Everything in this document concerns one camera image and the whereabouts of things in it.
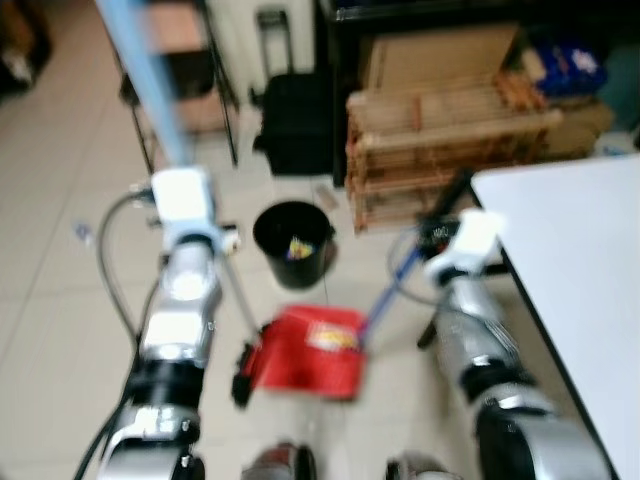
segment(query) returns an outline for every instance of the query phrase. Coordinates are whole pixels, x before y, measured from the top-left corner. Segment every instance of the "wooden crate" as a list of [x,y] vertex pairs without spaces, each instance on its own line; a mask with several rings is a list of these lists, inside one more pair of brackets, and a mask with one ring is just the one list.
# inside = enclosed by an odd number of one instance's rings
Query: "wooden crate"
[[346,187],[356,231],[413,221],[460,168],[531,163],[562,119],[515,74],[357,92],[347,109]]

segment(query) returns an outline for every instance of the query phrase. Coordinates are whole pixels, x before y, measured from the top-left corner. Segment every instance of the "cardboard box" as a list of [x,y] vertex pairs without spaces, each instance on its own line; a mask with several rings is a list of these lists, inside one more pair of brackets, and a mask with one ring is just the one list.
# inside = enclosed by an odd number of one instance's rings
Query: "cardboard box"
[[517,31],[507,23],[377,37],[362,46],[362,87],[399,89],[495,74]]
[[539,158],[568,160],[588,156],[598,137],[609,130],[613,112],[599,100],[588,105],[563,109],[563,122],[549,130]]

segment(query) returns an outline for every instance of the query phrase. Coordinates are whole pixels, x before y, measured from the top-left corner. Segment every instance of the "red dustpan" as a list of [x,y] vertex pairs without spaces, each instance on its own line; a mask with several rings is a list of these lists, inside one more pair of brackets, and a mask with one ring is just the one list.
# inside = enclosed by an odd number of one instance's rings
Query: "red dustpan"
[[336,400],[356,396],[365,365],[358,332],[365,316],[343,308],[292,305],[247,345],[232,397],[245,407],[255,388],[304,391]]

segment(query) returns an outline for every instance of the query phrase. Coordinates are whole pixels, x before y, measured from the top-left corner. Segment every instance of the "trash in bin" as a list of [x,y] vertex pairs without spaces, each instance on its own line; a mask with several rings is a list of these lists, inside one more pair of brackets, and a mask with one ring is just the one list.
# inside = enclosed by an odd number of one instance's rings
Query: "trash in bin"
[[253,225],[253,238],[276,280],[294,289],[310,287],[322,278],[326,246],[333,234],[324,212],[300,201],[272,205]]
[[298,237],[293,237],[289,244],[287,260],[300,260],[302,258],[307,258],[314,250],[315,248],[313,248],[313,245],[303,242]]

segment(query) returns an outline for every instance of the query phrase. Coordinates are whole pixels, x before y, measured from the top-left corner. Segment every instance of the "white table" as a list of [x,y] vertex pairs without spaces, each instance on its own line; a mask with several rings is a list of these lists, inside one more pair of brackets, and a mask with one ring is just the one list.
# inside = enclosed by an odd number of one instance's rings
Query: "white table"
[[472,188],[506,217],[512,273],[587,424],[618,477],[640,479],[640,155],[487,171]]

